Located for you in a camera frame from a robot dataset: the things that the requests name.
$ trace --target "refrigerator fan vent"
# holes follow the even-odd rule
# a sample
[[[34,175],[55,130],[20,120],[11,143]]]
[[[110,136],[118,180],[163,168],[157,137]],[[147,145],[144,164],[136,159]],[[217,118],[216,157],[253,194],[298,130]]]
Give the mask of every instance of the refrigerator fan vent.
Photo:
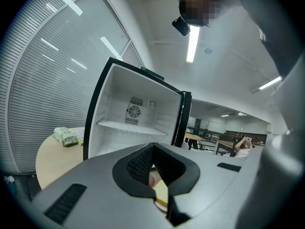
[[[128,109],[128,114],[132,118],[137,118],[141,114],[141,109],[137,105],[130,106]]]
[[[131,119],[131,118],[125,118],[125,123],[132,124],[132,125],[138,125],[138,120]]]
[[[141,98],[138,98],[138,97],[132,97],[131,100],[130,100],[131,104],[136,104],[136,105],[139,105],[139,106],[143,106],[143,102],[144,102],[144,100],[141,99]]]

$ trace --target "food package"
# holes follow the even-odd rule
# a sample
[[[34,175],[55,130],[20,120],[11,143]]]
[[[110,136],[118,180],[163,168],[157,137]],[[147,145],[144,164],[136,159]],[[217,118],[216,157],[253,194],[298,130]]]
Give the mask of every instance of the food package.
[[[76,135],[66,127],[56,127],[54,129],[54,137],[63,146],[71,146],[78,143]]]

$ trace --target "window blind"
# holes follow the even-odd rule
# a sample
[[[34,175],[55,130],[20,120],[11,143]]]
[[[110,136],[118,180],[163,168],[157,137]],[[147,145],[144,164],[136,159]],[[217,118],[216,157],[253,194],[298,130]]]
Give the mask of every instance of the window blind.
[[[60,10],[65,4],[28,0],[2,41],[0,163],[5,172],[35,172],[37,151],[55,127],[84,126],[103,66],[115,57],[101,38],[118,54],[129,41],[103,0],[76,0]],[[11,150],[6,142],[7,93]]]
[[[136,66],[138,68],[144,66],[132,42],[130,42],[130,44],[126,48],[124,54],[122,55],[122,59],[124,62]]]

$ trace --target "person sitting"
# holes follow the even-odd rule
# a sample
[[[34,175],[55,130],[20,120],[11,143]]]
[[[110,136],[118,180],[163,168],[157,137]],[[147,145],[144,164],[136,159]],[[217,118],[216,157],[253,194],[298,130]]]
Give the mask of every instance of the person sitting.
[[[244,136],[240,141],[234,142],[233,149],[236,152],[236,158],[246,158],[253,148],[251,139]]]

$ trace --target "person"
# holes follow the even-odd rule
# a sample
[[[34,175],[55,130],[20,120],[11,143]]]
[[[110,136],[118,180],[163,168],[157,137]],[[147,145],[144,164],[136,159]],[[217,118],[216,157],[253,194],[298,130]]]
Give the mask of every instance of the person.
[[[179,0],[179,12],[182,19],[190,25],[209,26],[211,20],[217,19],[228,9],[243,6],[257,25],[261,42],[283,79],[304,48],[304,20],[300,16],[303,14],[302,1]]]
[[[235,158],[246,158],[253,148],[251,139],[244,136],[239,142],[234,142],[233,149],[236,152]]]

